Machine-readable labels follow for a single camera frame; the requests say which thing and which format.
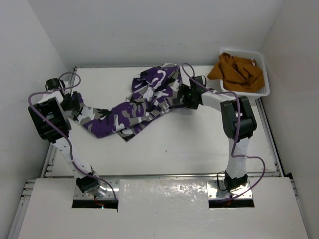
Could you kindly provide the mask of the purple camouflage trousers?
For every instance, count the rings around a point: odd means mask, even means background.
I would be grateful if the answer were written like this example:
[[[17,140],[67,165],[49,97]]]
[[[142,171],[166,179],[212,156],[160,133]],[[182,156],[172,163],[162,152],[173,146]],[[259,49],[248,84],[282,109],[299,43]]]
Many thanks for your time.
[[[129,141],[152,121],[185,106],[178,97],[181,86],[179,65],[152,67],[133,78],[131,95],[111,109],[86,106],[80,93],[73,94],[80,108],[71,111],[71,118],[96,138],[117,133]]]

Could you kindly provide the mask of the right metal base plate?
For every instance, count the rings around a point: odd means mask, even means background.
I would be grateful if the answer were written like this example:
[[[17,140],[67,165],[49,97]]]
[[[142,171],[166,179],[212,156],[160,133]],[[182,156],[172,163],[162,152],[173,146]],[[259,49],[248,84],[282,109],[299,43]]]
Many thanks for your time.
[[[223,200],[235,198],[237,200],[252,200],[253,194],[250,189],[250,181],[245,185],[241,185],[228,192],[225,188],[223,179],[219,179],[219,187],[217,185],[217,178],[207,181],[207,194],[210,200]]]

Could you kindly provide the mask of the mustard brown trousers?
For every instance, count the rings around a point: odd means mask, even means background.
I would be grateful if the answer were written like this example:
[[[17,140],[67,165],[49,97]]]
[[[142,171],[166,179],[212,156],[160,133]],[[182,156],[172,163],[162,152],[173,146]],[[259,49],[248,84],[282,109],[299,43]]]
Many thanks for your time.
[[[262,69],[252,58],[222,53],[207,75],[210,80],[222,80],[228,91],[256,93],[265,86]]]

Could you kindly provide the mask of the metal base plate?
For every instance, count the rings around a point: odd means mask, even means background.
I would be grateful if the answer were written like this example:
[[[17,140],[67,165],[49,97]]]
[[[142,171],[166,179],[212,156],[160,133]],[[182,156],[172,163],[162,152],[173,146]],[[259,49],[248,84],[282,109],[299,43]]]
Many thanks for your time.
[[[241,185],[228,192],[225,188],[223,179],[219,179],[219,187],[217,185],[217,178],[207,181],[207,194],[210,200],[223,200],[235,198],[237,200],[252,200],[253,194],[250,189],[250,181],[245,185]]]
[[[120,180],[115,178],[102,178],[102,180],[85,176],[76,180],[74,200],[113,200],[118,196]]]

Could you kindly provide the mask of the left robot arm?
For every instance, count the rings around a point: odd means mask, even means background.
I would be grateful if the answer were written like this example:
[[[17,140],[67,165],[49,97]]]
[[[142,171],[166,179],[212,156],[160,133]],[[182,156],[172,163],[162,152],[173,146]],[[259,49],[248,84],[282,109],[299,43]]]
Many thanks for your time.
[[[66,92],[62,80],[52,78],[45,83],[45,92],[28,97],[28,111],[39,136],[50,142],[63,155],[73,172],[78,189],[94,198],[103,198],[107,184],[99,178],[92,166],[79,158],[70,140],[71,124],[66,110],[79,109],[77,100]]]

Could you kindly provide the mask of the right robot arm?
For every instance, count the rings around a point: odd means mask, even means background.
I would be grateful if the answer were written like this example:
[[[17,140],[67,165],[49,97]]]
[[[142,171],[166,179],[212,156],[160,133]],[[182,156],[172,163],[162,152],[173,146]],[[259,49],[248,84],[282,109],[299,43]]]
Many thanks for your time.
[[[222,117],[223,131],[229,139],[229,158],[224,172],[225,190],[243,186],[248,181],[246,159],[249,139],[257,128],[249,99],[230,92],[217,92],[207,89],[201,77],[189,79],[190,85],[182,84],[178,100],[189,109],[199,105],[218,110]]]

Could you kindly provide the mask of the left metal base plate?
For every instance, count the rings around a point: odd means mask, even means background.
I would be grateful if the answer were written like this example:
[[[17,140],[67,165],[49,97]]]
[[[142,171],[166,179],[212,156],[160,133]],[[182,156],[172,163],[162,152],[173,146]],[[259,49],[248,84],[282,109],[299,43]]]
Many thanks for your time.
[[[120,180],[115,178],[102,178],[102,180],[85,176],[76,180],[74,200],[113,200],[118,196]]]

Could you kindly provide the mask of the white front cover board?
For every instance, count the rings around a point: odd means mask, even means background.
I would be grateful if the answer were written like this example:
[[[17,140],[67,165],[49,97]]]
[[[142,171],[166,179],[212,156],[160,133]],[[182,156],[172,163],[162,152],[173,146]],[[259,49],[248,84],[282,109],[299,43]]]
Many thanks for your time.
[[[206,181],[120,181],[117,209],[75,209],[72,179],[37,179],[21,239],[305,239],[288,178],[265,178],[254,207],[211,209]]]

